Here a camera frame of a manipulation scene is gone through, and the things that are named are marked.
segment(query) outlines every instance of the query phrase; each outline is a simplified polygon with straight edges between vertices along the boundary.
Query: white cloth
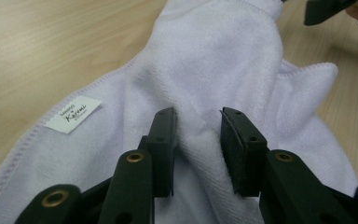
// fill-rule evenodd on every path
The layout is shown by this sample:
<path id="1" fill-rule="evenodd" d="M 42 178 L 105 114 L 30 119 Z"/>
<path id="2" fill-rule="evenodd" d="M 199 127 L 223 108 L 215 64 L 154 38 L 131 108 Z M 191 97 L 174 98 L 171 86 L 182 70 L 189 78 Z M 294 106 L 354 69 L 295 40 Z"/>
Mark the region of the white cloth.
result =
<path id="1" fill-rule="evenodd" d="M 0 167 L 0 223 L 55 184 L 86 190 L 136 149 L 154 114 L 173 106 L 180 153 L 174 197 L 156 199 L 156 223 L 263 223 L 257 199 L 234 195 L 220 143 L 224 106 L 244 112 L 270 149 L 295 152 L 321 181 L 353 194 L 358 180 L 314 111 L 337 74 L 331 63 L 282 59 L 279 0 L 169 0 L 144 50 L 39 120 Z M 78 95 L 100 108 L 69 134 L 44 124 Z"/>

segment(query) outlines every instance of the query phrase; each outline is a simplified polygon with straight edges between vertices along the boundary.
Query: white tag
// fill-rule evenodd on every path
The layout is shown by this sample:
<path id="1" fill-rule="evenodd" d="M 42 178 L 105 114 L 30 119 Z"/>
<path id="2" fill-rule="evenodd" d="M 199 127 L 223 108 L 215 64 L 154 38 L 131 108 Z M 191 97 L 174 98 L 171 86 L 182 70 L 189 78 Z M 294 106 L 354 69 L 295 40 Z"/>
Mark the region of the white tag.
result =
<path id="1" fill-rule="evenodd" d="M 86 119 L 101 103 L 85 96 L 77 96 L 58 114 L 46 122 L 45 126 L 61 133 L 70 133 Z"/>

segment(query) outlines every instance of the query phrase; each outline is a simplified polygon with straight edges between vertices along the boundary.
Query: black mechanical part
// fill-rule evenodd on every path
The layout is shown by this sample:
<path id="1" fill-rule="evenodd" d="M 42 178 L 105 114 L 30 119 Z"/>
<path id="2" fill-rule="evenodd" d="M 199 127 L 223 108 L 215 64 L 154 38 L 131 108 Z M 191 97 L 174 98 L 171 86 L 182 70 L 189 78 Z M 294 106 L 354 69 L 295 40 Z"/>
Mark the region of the black mechanical part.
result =
<path id="1" fill-rule="evenodd" d="M 266 165 L 260 197 L 266 223 L 356 223 L 296 154 L 271 150 Z"/>
<path id="2" fill-rule="evenodd" d="M 132 150 L 120 156 L 98 223 L 154 223 L 152 157 Z"/>
<path id="3" fill-rule="evenodd" d="M 224 107 L 220 143 L 234 192 L 257 197 L 269 152 L 266 138 L 242 112 Z"/>
<path id="4" fill-rule="evenodd" d="M 143 137 L 139 148 L 145 148 L 144 140 Z M 146 149 L 153 158 L 155 197 L 173 195 L 173 152 L 176 145 L 176 114 L 171 107 L 156 114 L 146 139 Z"/>
<path id="5" fill-rule="evenodd" d="M 21 213 L 18 224 L 63 224 L 78 220 L 76 205 L 80 190 L 73 185 L 56 185 L 37 194 Z"/>
<path id="6" fill-rule="evenodd" d="M 356 0 L 308 0 L 304 24 L 311 26 L 322 23 L 355 2 Z"/>

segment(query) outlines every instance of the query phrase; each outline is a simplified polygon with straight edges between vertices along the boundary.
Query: light wood grain tabletop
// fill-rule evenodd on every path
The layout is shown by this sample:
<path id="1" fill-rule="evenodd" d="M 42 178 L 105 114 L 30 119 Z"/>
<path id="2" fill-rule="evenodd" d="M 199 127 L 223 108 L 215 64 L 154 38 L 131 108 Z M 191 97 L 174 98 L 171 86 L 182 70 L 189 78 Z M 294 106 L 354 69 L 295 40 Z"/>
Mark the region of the light wood grain tabletop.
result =
<path id="1" fill-rule="evenodd" d="M 0 0 L 0 163 L 52 106 L 142 50 L 165 2 Z M 306 27 L 305 3 L 284 4 L 284 59 L 338 66 L 318 114 L 358 174 L 358 22 L 341 12 Z"/>

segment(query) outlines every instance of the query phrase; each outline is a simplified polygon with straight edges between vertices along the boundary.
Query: wooden table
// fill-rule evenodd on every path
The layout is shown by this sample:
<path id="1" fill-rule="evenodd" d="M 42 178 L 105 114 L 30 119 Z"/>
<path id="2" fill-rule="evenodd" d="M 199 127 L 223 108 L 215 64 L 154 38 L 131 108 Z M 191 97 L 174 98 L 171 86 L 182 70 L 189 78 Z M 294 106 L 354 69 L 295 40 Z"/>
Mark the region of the wooden table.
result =
<path id="1" fill-rule="evenodd" d="M 142 50 L 165 2 L 0 0 L 0 163 L 52 106 Z M 305 2 L 285 3 L 284 58 L 339 67 L 318 113 L 358 174 L 358 22 L 341 13 L 305 27 Z"/>

